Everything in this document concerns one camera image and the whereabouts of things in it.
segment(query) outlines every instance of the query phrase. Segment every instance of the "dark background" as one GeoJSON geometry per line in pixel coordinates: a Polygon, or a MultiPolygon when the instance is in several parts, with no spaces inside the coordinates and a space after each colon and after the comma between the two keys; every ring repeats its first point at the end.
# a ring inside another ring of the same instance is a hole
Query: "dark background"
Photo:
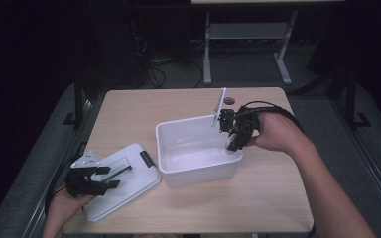
{"type": "MultiPolygon", "coordinates": [[[[123,3],[135,6],[137,1],[118,1],[117,5],[123,3]]],[[[44,0],[0,1],[0,203],[59,98],[77,77],[83,79],[89,97],[142,83],[134,42],[113,49],[118,39],[142,34],[163,47],[169,40],[157,37],[163,34],[152,35],[156,30],[179,32],[173,39],[184,45],[189,38],[203,36],[203,13],[193,12],[190,18],[186,12],[177,12],[179,22],[170,20],[171,13],[148,13],[144,28],[137,28],[130,21],[136,12],[85,6],[77,0],[63,5],[44,0]],[[137,79],[119,80],[122,76],[137,79]]],[[[381,110],[381,1],[347,1],[331,9],[302,11],[292,41],[317,41],[321,36],[310,69],[325,74],[340,65],[348,67],[381,110]]],[[[177,54],[183,57],[186,52],[177,54]]]]}

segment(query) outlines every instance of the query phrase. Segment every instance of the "electronic device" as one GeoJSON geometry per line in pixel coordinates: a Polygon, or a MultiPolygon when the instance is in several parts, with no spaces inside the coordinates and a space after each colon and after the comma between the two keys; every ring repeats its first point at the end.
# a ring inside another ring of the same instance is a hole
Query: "electronic device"
{"type": "Polygon", "coordinates": [[[262,131],[258,114],[265,112],[279,113],[286,116],[302,130],[300,123],[292,113],[269,102],[252,101],[241,106],[237,112],[234,112],[233,109],[222,109],[218,121],[220,132],[227,132],[229,134],[226,145],[228,152],[233,153],[241,150],[249,142],[254,130],[262,131]],[[266,104],[266,106],[249,108],[248,105],[253,103],[262,103],[266,104]]]}
{"type": "Polygon", "coordinates": [[[116,188],[120,183],[120,180],[111,179],[126,171],[132,170],[132,167],[126,160],[121,167],[115,169],[116,172],[111,173],[108,178],[100,181],[92,180],[91,176],[94,174],[109,175],[110,171],[113,170],[110,167],[101,166],[92,151],[89,151],[70,165],[70,170],[64,179],[66,190],[73,197],[82,195],[104,195],[108,189],[116,188]]]}
{"type": "Polygon", "coordinates": [[[96,222],[123,207],[136,197],[149,191],[160,182],[161,175],[150,155],[140,144],[131,144],[99,161],[99,167],[111,168],[107,173],[94,173],[90,180],[106,188],[111,181],[118,186],[110,187],[83,208],[87,220],[96,222]]]}

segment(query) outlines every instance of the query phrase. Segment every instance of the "container lid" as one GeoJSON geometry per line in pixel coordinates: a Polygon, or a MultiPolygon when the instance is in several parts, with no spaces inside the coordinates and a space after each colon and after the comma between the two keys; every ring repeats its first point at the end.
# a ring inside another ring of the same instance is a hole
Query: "container lid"
{"type": "Polygon", "coordinates": [[[160,173],[148,153],[139,144],[132,144],[99,161],[101,166],[110,167],[109,174],[93,175],[92,180],[102,181],[123,170],[125,166],[132,169],[112,178],[120,180],[118,187],[108,189],[103,196],[98,196],[83,208],[89,221],[99,221],[140,194],[160,182],[160,173]]]}

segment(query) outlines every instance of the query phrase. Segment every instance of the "finger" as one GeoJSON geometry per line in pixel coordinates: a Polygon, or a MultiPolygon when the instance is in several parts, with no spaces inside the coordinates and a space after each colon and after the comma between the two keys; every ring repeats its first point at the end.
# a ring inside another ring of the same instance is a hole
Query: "finger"
{"type": "Polygon", "coordinates": [[[80,204],[86,205],[96,198],[95,195],[85,195],[78,198],[80,204]]]}
{"type": "Polygon", "coordinates": [[[261,123],[262,125],[262,122],[264,121],[264,118],[268,116],[268,113],[267,112],[260,112],[258,113],[258,120],[259,122],[261,123]]]}
{"type": "Polygon", "coordinates": [[[257,138],[257,136],[256,137],[251,137],[249,142],[247,143],[246,147],[250,147],[250,146],[256,145],[256,138],[257,138]]]}

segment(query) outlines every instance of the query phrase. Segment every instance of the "black wire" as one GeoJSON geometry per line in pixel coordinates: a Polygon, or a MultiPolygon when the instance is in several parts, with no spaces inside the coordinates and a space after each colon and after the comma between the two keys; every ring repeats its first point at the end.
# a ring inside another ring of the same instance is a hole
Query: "black wire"
{"type": "Polygon", "coordinates": [[[56,194],[60,193],[62,190],[64,190],[66,188],[66,186],[63,186],[62,188],[60,188],[59,190],[55,191],[54,194],[52,195],[52,197],[54,197],[56,194]]]}
{"type": "Polygon", "coordinates": [[[231,58],[231,57],[234,57],[237,55],[237,50],[235,48],[228,48],[227,47],[227,42],[223,42],[224,44],[224,49],[216,49],[215,47],[212,47],[212,49],[210,49],[212,51],[211,54],[209,54],[210,57],[212,58],[231,58]],[[232,49],[233,52],[232,53],[227,53],[227,49],[232,49]],[[223,51],[223,55],[219,54],[219,53],[216,53],[215,51],[216,50],[222,50],[223,51]]]}
{"type": "Polygon", "coordinates": [[[71,162],[73,158],[76,158],[76,156],[67,159],[65,162],[63,162],[61,165],[59,165],[57,171],[55,172],[54,176],[52,177],[51,184],[48,187],[48,192],[46,194],[45,199],[45,214],[48,215],[49,205],[51,204],[51,200],[54,197],[55,194],[60,192],[62,189],[58,190],[54,193],[55,185],[58,181],[58,178],[60,177],[62,171],[64,170],[64,167],[67,165],[68,162],[71,162]]]}
{"type": "Polygon", "coordinates": [[[161,71],[161,70],[159,70],[159,69],[157,69],[157,68],[154,68],[154,67],[149,67],[149,68],[148,68],[148,71],[151,72],[151,74],[153,75],[153,77],[151,77],[150,75],[148,75],[148,76],[149,76],[149,79],[150,79],[151,84],[153,84],[153,86],[154,86],[154,89],[161,88],[161,87],[163,86],[163,84],[166,82],[166,74],[165,74],[163,71],[161,71]],[[157,77],[156,77],[156,75],[154,74],[154,71],[159,72],[159,73],[163,76],[163,80],[162,80],[161,83],[157,80],[157,77]]]}
{"type": "Polygon", "coordinates": [[[177,59],[168,59],[168,60],[162,61],[162,62],[153,62],[152,67],[159,67],[159,66],[163,66],[163,65],[166,65],[166,64],[169,64],[172,62],[176,62],[176,61],[178,61],[178,60],[177,59]]]}
{"type": "Polygon", "coordinates": [[[197,64],[196,62],[194,62],[194,61],[192,61],[192,60],[190,60],[190,63],[193,64],[193,65],[195,65],[195,66],[199,69],[199,71],[200,71],[200,78],[199,78],[199,81],[198,81],[197,84],[193,87],[193,88],[197,88],[197,87],[200,85],[200,83],[203,81],[203,69],[202,69],[202,67],[199,66],[199,64],[197,64]]]}
{"type": "Polygon", "coordinates": [[[247,105],[250,105],[250,104],[253,104],[253,103],[264,103],[264,104],[268,104],[268,105],[271,105],[271,106],[274,106],[274,107],[279,107],[271,102],[266,102],[266,101],[251,101],[251,102],[248,102],[246,104],[244,104],[243,106],[246,107],[247,105]]]}
{"type": "Polygon", "coordinates": [[[234,117],[230,118],[230,120],[234,120],[238,117],[248,115],[248,114],[252,114],[252,113],[278,113],[278,114],[281,114],[281,115],[287,117],[288,119],[290,119],[303,132],[302,125],[299,123],[297,118],[295,116],[293,116],[292,113],[290,113],[289,111],[287,111],[284,108],[281,108],[279,106],[274,106],[274,107],[256,107],[256,108],[249,108],[249,109],[250,110],[248,110],[246,112],[235,115],[234,117]]]}

